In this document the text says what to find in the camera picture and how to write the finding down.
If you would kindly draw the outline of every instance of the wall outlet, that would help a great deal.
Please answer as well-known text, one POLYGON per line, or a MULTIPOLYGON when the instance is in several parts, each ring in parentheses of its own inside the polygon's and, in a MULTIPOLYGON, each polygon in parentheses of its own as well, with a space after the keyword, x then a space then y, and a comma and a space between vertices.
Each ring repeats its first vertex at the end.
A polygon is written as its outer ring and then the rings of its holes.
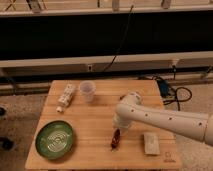
POLYGON ((87 72, 93 72, 93 64, 86 64, 87 72))

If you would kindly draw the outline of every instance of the wood grain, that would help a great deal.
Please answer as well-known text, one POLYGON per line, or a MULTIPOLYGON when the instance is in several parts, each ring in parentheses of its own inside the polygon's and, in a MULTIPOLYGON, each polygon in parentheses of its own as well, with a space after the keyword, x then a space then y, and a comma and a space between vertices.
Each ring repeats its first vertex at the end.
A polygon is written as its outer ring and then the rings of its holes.
POLYGON ((172 133, 141 123, 133 123, 121 136, 119 149, 111 151, 114 132, 113 116, 120 96, 131 90, 142 94, 143 104, 163 108, 155 81, 98 80, 95 100, 85 103, 80 93, 63 114, 56 112, 57 100, 67 83, 78 86, 81 81, 54 81, 46 99, 38 127, 26 162, 26 169, 179 169, 181 161, 172 133), (35 137, 38 131, 54 120, 70 123, 75 133, 73 150, 56 161, 48 161, 38 155, 35 137), (144 154, 144 132, 155 132, 160 142, 159 156, 144 154))

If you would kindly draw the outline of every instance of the spiral pattern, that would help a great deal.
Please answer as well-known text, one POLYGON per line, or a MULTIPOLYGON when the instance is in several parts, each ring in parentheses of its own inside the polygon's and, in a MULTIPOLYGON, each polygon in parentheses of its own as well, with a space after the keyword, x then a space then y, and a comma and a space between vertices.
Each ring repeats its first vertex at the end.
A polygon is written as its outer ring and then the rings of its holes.
POLYGON ((67 145, 68 136, 69 135, 63 131, 52 132, 47 138, 48 149, 55 153, 63 150, 67 145))

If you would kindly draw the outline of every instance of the black wall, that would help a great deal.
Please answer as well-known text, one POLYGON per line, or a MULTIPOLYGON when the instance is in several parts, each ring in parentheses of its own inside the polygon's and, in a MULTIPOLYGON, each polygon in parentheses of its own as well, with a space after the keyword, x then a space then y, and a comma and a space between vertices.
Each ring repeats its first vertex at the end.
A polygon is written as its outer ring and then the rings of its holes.
MULTIPOLYGON (((0 59, 113 55, 128 14, 0 18, 0 59)), ((132 14, 121 54, 213 51, 213 11, 132 14)))

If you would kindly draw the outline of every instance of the small bottle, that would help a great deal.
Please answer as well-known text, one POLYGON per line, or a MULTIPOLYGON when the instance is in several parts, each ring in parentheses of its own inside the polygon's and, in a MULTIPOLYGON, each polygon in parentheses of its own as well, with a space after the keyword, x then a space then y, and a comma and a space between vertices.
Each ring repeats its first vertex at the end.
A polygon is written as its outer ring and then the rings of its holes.
POLYGON ((57 112, 62 113, 63 108, 68 107, 70 101, 75 93, 76 87, 73 84, 67 84, 66 88, 64 89, 63 94, 58 99, 58 107, 57 112))

